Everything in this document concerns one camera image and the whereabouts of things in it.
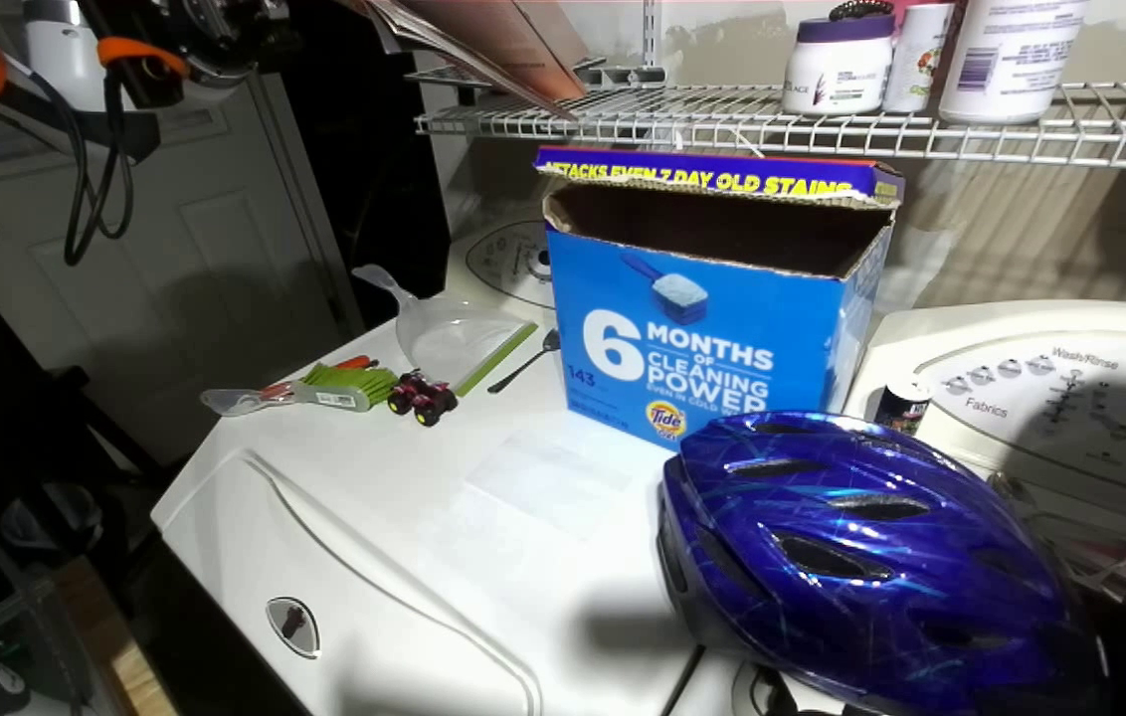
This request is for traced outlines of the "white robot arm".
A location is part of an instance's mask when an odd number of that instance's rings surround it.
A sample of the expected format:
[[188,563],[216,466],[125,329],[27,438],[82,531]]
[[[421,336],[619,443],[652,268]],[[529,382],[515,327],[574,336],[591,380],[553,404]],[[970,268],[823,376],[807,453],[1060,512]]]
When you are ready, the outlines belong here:
[[0,50],[0,121],[67,145],[67,268],[125,234],[163,117],[221,104],[303,50],[289,0],[19,0],[19,38]]

